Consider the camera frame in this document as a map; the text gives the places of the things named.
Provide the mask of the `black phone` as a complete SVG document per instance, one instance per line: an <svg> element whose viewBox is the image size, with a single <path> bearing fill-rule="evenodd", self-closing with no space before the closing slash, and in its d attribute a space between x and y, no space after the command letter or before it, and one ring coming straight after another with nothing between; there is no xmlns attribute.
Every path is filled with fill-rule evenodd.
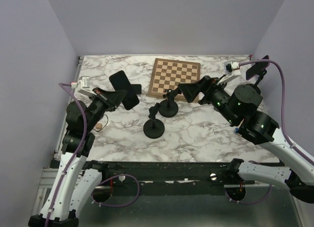
<svg viewBox="0 0 314 227"><path fill-rule="evenodd" d="M109 81L116 91L125 90L127 92L124 99L122 100L122 104L127 111L133 109L139 104L137 94L123 70L120 70L109 76Z"/></svg>

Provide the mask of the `black smartphone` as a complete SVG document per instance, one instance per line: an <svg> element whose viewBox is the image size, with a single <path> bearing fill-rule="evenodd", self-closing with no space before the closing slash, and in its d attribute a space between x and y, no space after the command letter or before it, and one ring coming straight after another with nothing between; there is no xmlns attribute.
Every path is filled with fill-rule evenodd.
<svg viewBox="0 0 314 227"><path fill-rule="evenodd" d="M141 84L131 84L136 95L140 95L142 93L142 85Z"/></svg>

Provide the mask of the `black phone stand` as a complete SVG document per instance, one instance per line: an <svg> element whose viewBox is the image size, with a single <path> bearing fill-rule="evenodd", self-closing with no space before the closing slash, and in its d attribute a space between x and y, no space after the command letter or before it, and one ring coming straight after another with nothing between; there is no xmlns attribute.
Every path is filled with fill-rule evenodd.
<svg viewBox="0 0 314 227"><path fill-rule="evenodd" d="M264 76L267 74L267 70L264 69L262 70L259 74L258 74L258 78L254 84L254 88L257 89L258 88L258 84L263 80Z"/></svg>
<svg viewBox="0 0 314 227"><path fill-rule="evenodd" d="M178 104L175 102L175 97L181 94L179 88L175 90L167 89L163 95L164 100L160 102L159 113L166 118L174 117L179 110Z"/></svg>
<svg viewBox="0 0 314 227"><path fill-rule="evenodd" d="M163 122L159 119L156 119L159 108L160 103L156 103L153 107L149 108L149 120L147 120L143 126L143 132L145 136L150 139L160 138L165 131Z"/></svg>

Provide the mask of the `red-edged phone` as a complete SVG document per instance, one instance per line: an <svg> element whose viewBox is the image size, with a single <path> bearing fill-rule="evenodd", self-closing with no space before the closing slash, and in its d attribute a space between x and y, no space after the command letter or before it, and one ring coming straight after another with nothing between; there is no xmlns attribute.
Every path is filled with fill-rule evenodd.
<svg viewBox="0 0 314 227"><path fill-rule="evenodd" d="M250 80L254 76L258 75L259 77L263 77L266 74L266 68L269 66L269 62L259 62L252 65L246 71L246 80Z"/></svg>

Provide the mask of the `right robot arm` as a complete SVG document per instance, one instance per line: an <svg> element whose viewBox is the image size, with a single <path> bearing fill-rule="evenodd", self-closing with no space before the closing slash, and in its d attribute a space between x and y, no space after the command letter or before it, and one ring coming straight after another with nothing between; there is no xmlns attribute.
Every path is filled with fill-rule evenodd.
<svg viewBox="0 0 314 227"><path fill-rule="evenodd" d="M226 170L226 179L233 184L252 180L275 185L297 199L314 201L314 158L285 134L283 126L264 112L258 111L262 96L250 85L239 85L232 95L219 85L217 78L203 77L192 84L179 84L179 91L191 103L199 93L200 105L211 104L230 124L238 127L247 141L275 155L285 165L270 167L233 159Z"/></svg>

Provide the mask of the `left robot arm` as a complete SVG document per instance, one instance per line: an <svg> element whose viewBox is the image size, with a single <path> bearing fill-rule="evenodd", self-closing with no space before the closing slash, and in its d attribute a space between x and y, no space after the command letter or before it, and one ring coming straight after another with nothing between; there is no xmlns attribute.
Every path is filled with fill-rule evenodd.
<svg viewBox="0 0 314 227"><path fill-rule="evenodd" d="M83 178L78 176L95 140L91 132L105 112L115 111L127 92L91 90L89 106L68 91L73 101L66 108L66 133L62 140L60 164L50 194L37 215L30 217L30 227L77 227L79 215L97 185L108 182L107 167L92 162Z"/></svg>

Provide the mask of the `wooden chessboard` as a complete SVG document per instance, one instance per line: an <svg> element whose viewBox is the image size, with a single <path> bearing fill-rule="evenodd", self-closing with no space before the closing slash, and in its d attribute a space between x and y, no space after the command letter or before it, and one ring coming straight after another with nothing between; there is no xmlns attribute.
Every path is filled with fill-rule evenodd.
<svg viewBox="0 0 314 227"><path fill-rule="evenodd" d="M200 79L200 70L200 63L156 58L147 95L161 99L180 83L195 83Z"/></svg>

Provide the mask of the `small wooden cube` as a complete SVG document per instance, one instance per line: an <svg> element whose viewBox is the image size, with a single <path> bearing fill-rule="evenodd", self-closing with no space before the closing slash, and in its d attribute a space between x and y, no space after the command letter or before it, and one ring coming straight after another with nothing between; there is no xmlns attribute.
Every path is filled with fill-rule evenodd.
<svg viewBox="0 0 314 227"><path fill-rule="evenodd" d="M95 128L98 129L98 130L101 129L102 128L102 124L101 123L97 123Z"/></svg>

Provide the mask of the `aluminium frame rail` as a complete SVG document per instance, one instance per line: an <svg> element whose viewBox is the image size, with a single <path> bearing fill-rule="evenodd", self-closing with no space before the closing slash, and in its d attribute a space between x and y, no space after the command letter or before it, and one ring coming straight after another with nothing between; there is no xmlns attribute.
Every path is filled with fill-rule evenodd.
<svg viewBox="0 0 314 227"><path fill-rule="evenodd" d="M57 169L45 169L41 176L40 187L41 188L51 188L57 175ZM291 170L288 167L259 167L256 164L250 163L247 169L240 174L240 178L243 178L244 184L254 184L254 183L264 183L272 186L284 188L287 180L291 175ZM204 173L202 177L183 177L183 178L162 178L157 176L142 177L135 174L134 177L138 182L142 183L158 183L163 182L167 184L174 183L192 183L201 180L206 180L214 185L239 185L241 182L237 181L235 178L230 178L225 175L222 171L209 171Z"/></svg>

